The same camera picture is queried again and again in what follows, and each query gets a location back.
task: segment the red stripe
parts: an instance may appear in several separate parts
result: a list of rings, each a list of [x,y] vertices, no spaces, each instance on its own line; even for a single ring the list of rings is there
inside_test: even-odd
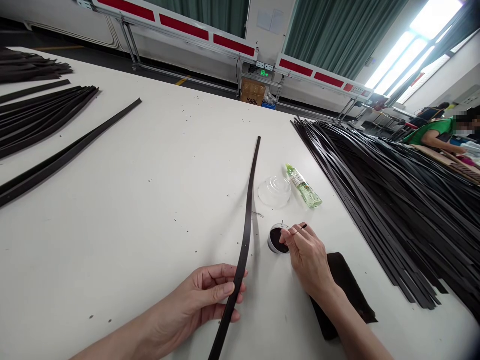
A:
[[[213,42],[217,45],[221,45],[223,47],[238,51],[239,53],[247,54],[248,56],[254,57],[255,56],[255,48],[250,47],[247,45],[243,45],[239,42],[230,40],[226,37],[213,34]]]
[[[181,31],[182,33],[187,33],[203,40],[209,40],[209,32],[196,26],[187,24],[182,21],[178,21],[174,18],[162,14],[160,14],[160,22],[162,25]]]
[[[336,78],[333,78],[331,76],[322,74],[321,72],[317,72],[315,74],[315,79],[320,80],[321,82],[336,86],[341,88],[344,85],[344,82],[342,80],[338,80]]]
[[[98,0],[98,2],[120,11],[136,15],[139,18],[144,18],[153,22],[155,21],[155,15],[152,10],[132,4],[131,2],[124,0]]]
[[[306,67],[301,66],[301,65],[297,65],[296,63],[290,62],[290,61],[285,60],[285,59],[280,60],[280,66],[282,68],[292,70],[296,73],[300,73],[300,74],[308,76],[308,77],[311,77],[312,74],[314,73],[314,71],[309,69],[309,68],[306,68]]]

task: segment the green curtain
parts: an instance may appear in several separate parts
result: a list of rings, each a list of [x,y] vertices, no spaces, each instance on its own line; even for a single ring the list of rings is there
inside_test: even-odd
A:
[[[148,3],[245,38],[250,0],[145,0]]]
[[[298,0],[285,54],[355,80],[408,1]]]
[[[451,23],[451,29],[438,44],[435,44],[435,48],[425,59],[419,70],[392,94],[390,100],[386,103],[387,106],[392,107],[402,97],[402,95],[409,89],[410,85],[419,77],[423,69],[440,59],[463,40],[480,29],[480,0],[468,0],[453,17]]]

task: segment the cardboard box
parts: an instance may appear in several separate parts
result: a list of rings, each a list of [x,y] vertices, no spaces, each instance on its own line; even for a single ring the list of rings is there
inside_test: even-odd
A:
[[[248,104],[262,106],[266,89],[267,87],[261,82],[250,79],[243,79],[241,84],[240,101]]]

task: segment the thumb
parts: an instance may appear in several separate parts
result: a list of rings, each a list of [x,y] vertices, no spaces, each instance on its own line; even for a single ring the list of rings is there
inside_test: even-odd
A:
[[[200,308],[202,309],[210,305],[218,304],[232,295],[234,290],[235,284],[233,282],[227,282],[222,285],[212,287],[211,289],[200,291]]]
[[[295,242],[295,239],[290,233],[290,231],[282,229],[280,232],[281,237],[285,239],[286,245],[290,250],[290,254],[293,256],[297,256],[299,253],[299,248],[297,247],[297,243]]]

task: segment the pile of leather straps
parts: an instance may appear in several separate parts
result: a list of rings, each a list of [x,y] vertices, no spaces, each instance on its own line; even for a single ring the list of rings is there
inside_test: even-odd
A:
[[[71,74],[71,66],[40,55],[0,47],[0,84],[56,80]]]
[[[57,81],[0,96],[0,104],[69,85]],[[94,86],[75,86],[0,106],[0,159],[34,145],[66,125],[99,92]],[[0,209],[26,194],[65,167],[100,135],[142,103],[138,99],[63,150],[0,186]]]
[[[407,300],[433,310],[443,280],[480,322],[480,187],[399,143],[292,124]]]
[[[0,104],[70,84],[63,80],[0,97]],[[77,115],[99,92],[74,86],[47,95],[0,106],[0,159],[45,140]]]

